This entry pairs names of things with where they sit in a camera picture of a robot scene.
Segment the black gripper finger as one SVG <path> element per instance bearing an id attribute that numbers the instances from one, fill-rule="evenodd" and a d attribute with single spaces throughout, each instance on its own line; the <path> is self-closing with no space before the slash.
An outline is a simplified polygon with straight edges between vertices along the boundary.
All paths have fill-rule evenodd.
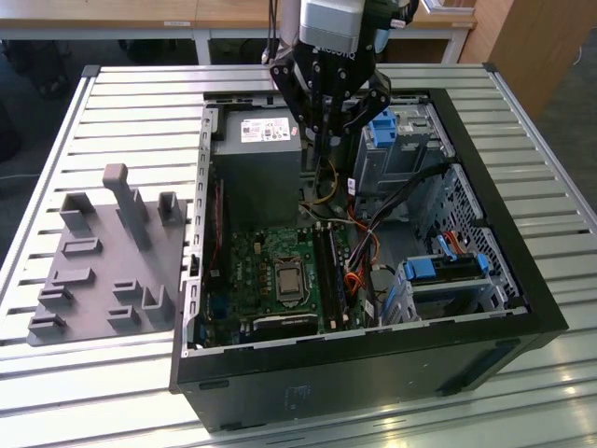
<path id="1" fill-rule="evenodd" d="M 390 104 L 391 81 L 389 78 L 371 78 L 367 92 L 333 126 L 333 135 L 342 137 L 354 134 L 370 123 Z"/>
<path id="2" fill-rule="evenodd" d="M 316 136 L 328 136 L 326 122 L 326 69 L 321 58 L 300 60 L 307 69 L 307 88 L 299 81 L 300 64 L 294 58 L 278 58 L 269 65 L 271 79 L 293 117 Z"/>

